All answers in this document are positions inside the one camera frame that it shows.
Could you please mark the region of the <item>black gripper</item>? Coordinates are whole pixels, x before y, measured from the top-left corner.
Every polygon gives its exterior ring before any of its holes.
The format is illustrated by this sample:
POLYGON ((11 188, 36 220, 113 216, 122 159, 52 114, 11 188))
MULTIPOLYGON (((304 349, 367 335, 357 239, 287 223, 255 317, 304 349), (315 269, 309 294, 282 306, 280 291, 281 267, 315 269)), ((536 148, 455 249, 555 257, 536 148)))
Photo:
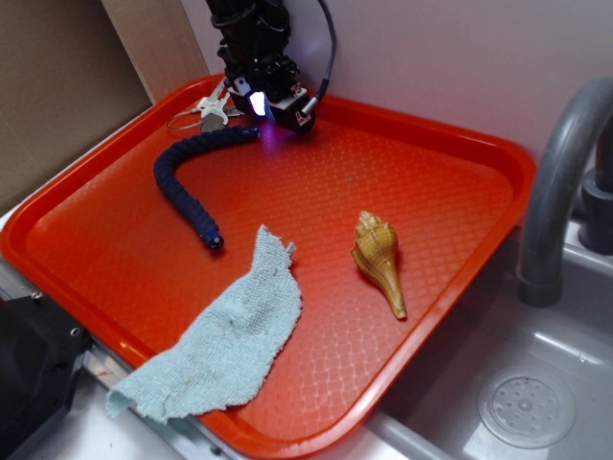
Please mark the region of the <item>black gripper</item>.
POLYGON ((291 27, 282 1, 207 3, 222 34, 217 55, 225 63, 227 91, 240 112, 267 118, 279 127, 307 133, 315 112, 304 112, 310 97, 299 82, 298 65, 284 52, 291 27))

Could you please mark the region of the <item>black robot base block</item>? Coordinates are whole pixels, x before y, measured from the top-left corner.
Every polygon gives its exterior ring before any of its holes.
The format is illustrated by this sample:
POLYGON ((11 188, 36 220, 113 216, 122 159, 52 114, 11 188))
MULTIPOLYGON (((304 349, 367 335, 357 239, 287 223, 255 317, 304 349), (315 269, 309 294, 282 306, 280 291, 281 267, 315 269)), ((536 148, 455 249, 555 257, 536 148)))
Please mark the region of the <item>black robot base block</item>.
POLYGON ((91 338, 48 297, 1 301, 1 457, 35 444, 71 409, 91 338))

